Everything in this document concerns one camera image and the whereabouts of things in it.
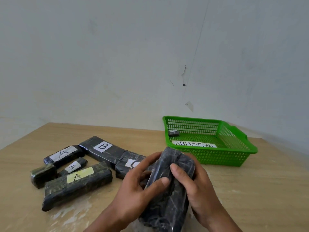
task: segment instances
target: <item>small black package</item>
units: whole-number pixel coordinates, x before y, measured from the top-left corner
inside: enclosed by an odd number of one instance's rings
[[[124,179],[130,169],[135,168],[146,156],[136,154],[131,151],[125,151],[116,164],[116,178]]]
[[[40,189],[44,187],[45,182],[57,178],[57,168],[52,164],[47,164],[43,167],[32,170],[30,177],[32,184]]]
[[[170,171],[172,163],[181,167],[191,179],[195,170],[194,160],[170,147],[165,148],[155,163],[146,188],[162,177],[168,177],[170,185],[164,193],[152,199],[139,221],[159,232],[180,232],[189,205],[184,186]]]
[[[168,130],[168,136],[170,137],[176,137],[179,136],[180,132],[177,129],[174,130]]]
[[[58,151],[50,156],[44,158],[45,164],[53,164],[56,168],[59,168],[67,163],[70,163],[72,160],[75,160],[79,157],[84,157],[85,152],[78,145],[68,146],[61,151]]]
[[[42,211],[66,203],[98,187],[111,183],[112,172],[105,162],[57,178],[45,184]]]
[[[68,175],[70,173],[76,172],[76,171],[82,169],[83,167],[85,167],[87,165],[87,163],[88,163],[87,160],[80,157],[76,161],[74,161],[72,164],[67,166],[64,170],[60,171],[58,173],[58,177],[63,177],[63,176]]]
[[[102,162],[115,169],[115,165],[122,156],[124,149],[106,142],[105,140],[93,136],[79,144],[82,148],[87,150],[87,155],[95,160]]]

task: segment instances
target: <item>green plastic basket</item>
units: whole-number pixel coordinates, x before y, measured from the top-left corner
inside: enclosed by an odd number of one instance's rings
[[[163,122],[167,145],[182,152],[192,153],[201,164],[240,167],[250,154],[257,153],[257,147],[248,141],[247,135],[237,127],[230,126],[221,120],[164,116]],[[174,129],[177,129],[180,135],[169,137],[168,130]],[[183,145],[185,142],[176,145],[172,141],[178,144],[180,141],[185,141],[186,144],[198,146]]]

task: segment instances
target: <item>basket handle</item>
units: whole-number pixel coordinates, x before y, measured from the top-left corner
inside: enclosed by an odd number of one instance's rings
[[[247,135],[244,132],[242,132],[239,128],[237,128],[236,126],[231,126],[230,130],[232,132],[237,132],[238,136],[241,136],[241,137],[245,138],[246,140],[248,140]]]

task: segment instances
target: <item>wooden table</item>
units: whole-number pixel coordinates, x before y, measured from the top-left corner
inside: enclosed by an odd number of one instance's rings
[[[83,231],[99,215],[113,200],[120,179],[114,177],[105,187],[43,212],[44,189],[37,190],[29,174],[43,165],[44,157],[94,135],[145,156],[166,146],[163,131],[44,125],[0,151],[1,231]],[[309,172],[263,139],[250,141],[259,152],[240,168],[204,166],[222,204],[243,231],[309,231]],[[96,163],[86,159],[88,166]],[[185,228],[206,231],[195,219]]]

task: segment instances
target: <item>person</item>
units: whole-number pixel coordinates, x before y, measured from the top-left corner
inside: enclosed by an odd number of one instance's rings
[[[164,192],[169,185],[168,178],[160,178],[149,187],[143,188],[140,182],[149,172],[148,166],[159,159],[161,152],[153,153],[141,161],[125,176],[112,203],[102,211],[97,219],[84,232],[119,232],[136,220],[152,198]],[[193,214],[198,222],[210,232],[242,232],[220,203],[207,172],[195,156],[194,180],[176,164],[170,169],[174,177],[186,188]]]

